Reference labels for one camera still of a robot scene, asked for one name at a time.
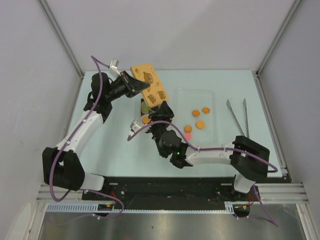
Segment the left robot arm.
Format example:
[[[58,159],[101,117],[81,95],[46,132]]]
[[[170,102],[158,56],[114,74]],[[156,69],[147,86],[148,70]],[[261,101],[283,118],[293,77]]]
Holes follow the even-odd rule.
[[[46,147],[42,152],[44,182],[70,191],[93,190],[98,199],[107,199],[111,188],[104,184],[103,176],[85,172],[80,156],[93,134],[109,117],[112,101],[122,96],[132,98],[149,87],[149,83],[133,78],[126,71],[120,72],[115,80],[104,72],[94,74],[76,127],[55,147]]]

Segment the green sandwich cookie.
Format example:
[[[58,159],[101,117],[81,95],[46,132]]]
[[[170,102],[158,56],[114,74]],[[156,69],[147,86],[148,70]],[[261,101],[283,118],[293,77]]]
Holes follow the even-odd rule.
[[[150,111],[150,108],[147,105],[143,105],[141,107],[141,111],[145,114],[147,114]]]

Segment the silver tin lid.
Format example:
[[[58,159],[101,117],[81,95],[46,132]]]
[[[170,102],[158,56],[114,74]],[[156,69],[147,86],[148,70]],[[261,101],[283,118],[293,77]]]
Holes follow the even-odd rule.
[[[169,101],[169,95],[151,63],[134,65],[130,71],[135,79],[149,84],[149,87],[141,92],[149,108],[160,106],[163,101]]]

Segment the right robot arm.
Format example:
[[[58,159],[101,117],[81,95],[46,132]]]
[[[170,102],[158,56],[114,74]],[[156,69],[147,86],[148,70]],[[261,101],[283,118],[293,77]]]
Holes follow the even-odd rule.
[[[238,135],[231,143],[221,147],[200,148],[192,146],[184,136],[178,136],[178,129],[169,130],[174,113],[166,101],[152,113],[148,133],[152,134],[158,153],[169,158],[178,169],[205,164],[222,164],[233,167],[237,174],[231,196],[242,201],[248,196],[252,186],[267,178],[270,151],[246,136]]]

